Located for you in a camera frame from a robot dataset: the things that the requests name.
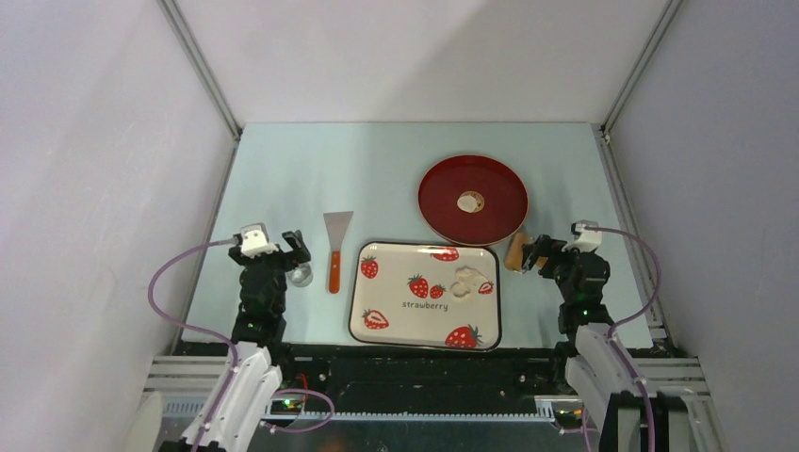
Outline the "white dough piece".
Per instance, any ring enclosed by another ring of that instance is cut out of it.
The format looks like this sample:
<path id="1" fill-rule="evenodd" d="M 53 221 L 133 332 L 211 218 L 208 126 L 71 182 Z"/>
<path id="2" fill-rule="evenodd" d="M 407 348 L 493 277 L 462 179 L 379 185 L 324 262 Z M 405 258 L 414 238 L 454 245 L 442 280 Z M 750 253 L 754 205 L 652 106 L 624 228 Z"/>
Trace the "white dough piece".
<path id="1" fill-rule="evenodd" d="M 465 301 L 477 295 L 492 295 L 495 284 L 477 269 L 464 266 L 456 270 L 455 282 L 449 291 L 454 300 Z"/>

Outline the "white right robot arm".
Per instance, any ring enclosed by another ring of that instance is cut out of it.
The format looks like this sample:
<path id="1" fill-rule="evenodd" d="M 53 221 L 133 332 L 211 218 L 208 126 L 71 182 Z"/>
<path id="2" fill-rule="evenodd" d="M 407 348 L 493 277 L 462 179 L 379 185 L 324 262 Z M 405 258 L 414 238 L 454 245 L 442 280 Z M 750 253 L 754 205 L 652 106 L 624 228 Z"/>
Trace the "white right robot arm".
<path id="1" fill-rule="evenodd" d="M 506 255 L 520 273 L 536 270 L 562 296 L 558 330 L 565 341 L 552 352 L 547 378 L 559 393 L 577 392 L 592 417 L 601 451 L 656 451 L 662 434 L 644 375 L 616 335 L 618 324 L 603 302 L 611 266 L 596 242 L 573 242 L 518 233 Z"/>

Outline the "round steel dough cutter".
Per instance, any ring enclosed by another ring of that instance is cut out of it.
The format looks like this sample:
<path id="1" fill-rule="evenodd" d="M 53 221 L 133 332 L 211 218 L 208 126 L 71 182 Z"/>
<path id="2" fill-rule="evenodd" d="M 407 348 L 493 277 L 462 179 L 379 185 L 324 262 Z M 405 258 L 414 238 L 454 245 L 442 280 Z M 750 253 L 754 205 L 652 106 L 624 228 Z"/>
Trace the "round steel dough cutter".
<path id="1" fill-rule="evenodd" d="M 313 281 L 313 269 L 309 263 L 302 263 L 288 271 L 286 278 L 295 287 L 303 288 Z"/>

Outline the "round dark red tray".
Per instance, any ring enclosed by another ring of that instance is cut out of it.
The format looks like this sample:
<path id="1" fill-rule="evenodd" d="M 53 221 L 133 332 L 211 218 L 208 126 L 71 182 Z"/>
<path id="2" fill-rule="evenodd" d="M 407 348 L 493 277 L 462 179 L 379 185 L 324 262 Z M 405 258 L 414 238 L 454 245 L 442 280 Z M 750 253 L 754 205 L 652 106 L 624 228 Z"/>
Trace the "round dark red tray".
<path id="1" fill-rule="evenodd" d="M 466 191 L 482 195 L 480 212 L 468 214 L 457 207 Z M 462 154 L 445 158 L 425 172 L 417 205 L 436 234 L 453 243 L 481 247 L 508 238 L 524 224 L 530 197 L 521 178 L 504 163 Z"/>

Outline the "wooden dough roller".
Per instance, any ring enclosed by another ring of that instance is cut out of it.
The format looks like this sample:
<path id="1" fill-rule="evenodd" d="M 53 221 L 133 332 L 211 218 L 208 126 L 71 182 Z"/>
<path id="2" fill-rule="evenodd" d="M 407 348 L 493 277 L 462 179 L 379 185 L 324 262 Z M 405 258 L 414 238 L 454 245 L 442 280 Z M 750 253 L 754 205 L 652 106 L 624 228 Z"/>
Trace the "wooden dough roller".
<path id="1" fill-rule="evenodd" d="M 506 269 L 516 273 L 526 273 L 535 267 L 542 268 L 546 265 L 547 257 L 532 258 L 527 252 L 532 250 L 537 239 L 526 232 L 517 232 L 511 239 L 505 253 L 503 264 Z"/>

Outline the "white strawberry print tray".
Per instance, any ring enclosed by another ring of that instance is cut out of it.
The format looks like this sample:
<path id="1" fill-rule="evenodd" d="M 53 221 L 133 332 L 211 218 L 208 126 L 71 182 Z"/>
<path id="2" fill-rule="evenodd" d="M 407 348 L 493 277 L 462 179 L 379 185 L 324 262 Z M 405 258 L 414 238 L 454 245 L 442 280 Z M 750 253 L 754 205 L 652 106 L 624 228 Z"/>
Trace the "white strawberry print tray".
<path id="1" fill-rule="evenodd" d="M 460 267 L 495 284 L 492 295 L 451 297 Z M 502 337 L 499 262 L 486 248 L 370 242 L 358 254 L 351 337 L 364 344 L 488 351 Z"/>

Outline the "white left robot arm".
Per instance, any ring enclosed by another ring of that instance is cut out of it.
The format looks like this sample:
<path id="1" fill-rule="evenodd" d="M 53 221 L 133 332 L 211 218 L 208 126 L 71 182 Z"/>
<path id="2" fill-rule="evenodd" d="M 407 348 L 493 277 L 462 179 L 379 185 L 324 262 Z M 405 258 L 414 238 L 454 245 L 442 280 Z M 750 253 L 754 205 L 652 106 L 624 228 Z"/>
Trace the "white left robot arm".
<path id="1" fill-rule="evenodd" d="M 225 240 L 229 257 L 241 266 L 234 327 L 229 335 L 206 334 L 228 347 L 226 366 L 197 414 L 177 440 L 162 451 L 245 451 L 271 397 L 298 379 L 283 343 L 286 291 L 291 272 L 309 266 L 302 232 L 282 234 L 288 250 L 269 238 L 262 224 L 241 228 Z"/>

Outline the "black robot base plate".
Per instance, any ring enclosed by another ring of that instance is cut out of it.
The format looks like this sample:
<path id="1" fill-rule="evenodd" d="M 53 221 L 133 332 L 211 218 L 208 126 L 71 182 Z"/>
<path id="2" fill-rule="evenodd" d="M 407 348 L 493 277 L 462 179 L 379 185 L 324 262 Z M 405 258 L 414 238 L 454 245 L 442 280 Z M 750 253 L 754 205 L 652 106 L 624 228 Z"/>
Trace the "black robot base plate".
<path id="1" fill-rule="evenodd" d="M 553 379 L 542 348 L 291 347 L 284 382 L 329 397 L 336 412 L 534 413 L 575 390 Z"/>

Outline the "steel scraper orange handle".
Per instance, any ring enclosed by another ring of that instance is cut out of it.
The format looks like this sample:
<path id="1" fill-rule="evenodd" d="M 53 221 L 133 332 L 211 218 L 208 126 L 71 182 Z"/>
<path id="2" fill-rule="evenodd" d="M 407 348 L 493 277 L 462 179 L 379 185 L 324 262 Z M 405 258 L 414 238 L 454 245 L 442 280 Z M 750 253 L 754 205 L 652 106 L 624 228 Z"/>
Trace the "steel scraper orange handle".
<path id="1" fill-rule="evenodd" d="M 341 247 L 352 216 L 352 211 L 328 212 L 323 214 L 331 251 L 328 268 L 328 291 L 331 294 L 338 294 L 340 291 L 342 267 Z"/>

